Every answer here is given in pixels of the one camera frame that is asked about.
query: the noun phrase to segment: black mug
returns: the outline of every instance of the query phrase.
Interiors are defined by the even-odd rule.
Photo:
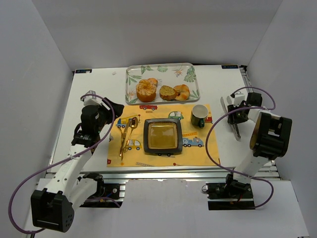
[[[192,109],[192,114],[190,116],[190,121],[194,126],[203,128],[205,126],[205,121],[208,117],[208,108],[204,105],[195,105]]]

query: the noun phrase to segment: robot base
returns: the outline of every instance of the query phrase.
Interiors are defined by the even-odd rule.
[[[232,197],[221,188],[225,183],[207,183],[208,209],[214,210],[254,210],[253,193],[251,186],[242,196]]]

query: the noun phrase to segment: bread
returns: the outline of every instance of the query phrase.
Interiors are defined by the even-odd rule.
[[[189,91],[189,88],[187,85],[185,85],[185,84],[177,85],[174,87],[174,89],[177,92],[177,96],[175,97],[176,100],[185,101],[189,98],[190,91]]]
[[[163,85],[163,86],[161,86],[161,88],[159,90],[159,96],[163,100],[170,101],[170,100],[173,100],[176,98],[177,92],[175,89],[173,89],[169,86]]]
[[[149,80],[140,80],[135,88],[137,91],[137,97],[141,102],[149,103],[157,96],[157,87]]]
[[[156,87],[158,86],[158,81],[156,78],[148,78],[148,81],[150,81],[152,84],[154,84]]]

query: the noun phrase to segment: placemat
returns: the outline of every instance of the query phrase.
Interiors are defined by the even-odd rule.
[[[108,149],[107,166],[109,167],[137,167],[137,166],[215,166],[208,158],[205,141],[212,126],[212,116],[209,104],[205,106],[209,115],[204,128],[193,126],[190,122],[192,108],[195,104],[185,105],[139,105],[125,106],[122,116],[116,120],[111,130]],[[121,129],[126,126],[129,118],[137,117],[139,124],[133,130],[129,141],[129,149],[124,153],[123,161],[119,157]],[[158,156],[148,154],[143,149],[144,121],[152,118],[175,118],[182,125],[183,151],[177,155]],[[208,149],[215,160],[219,160],[218,147],[213,131],[208,142]]]

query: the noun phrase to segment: white wall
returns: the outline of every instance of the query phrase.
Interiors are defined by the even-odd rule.
[[[71,69],[248,64],[282,0],[33,0]]]
[[[284,0],[248,67],[254,86],[276,99],[276,113],[293,120],[284,158],[311,237],[317,237],[317,1]]]
[[[11,193],[28,175],[48,164],[71,71],[31,0],[0,2],[0,236],[21,234],[8,219]],[[24,225],[32,179],[14,201]]]

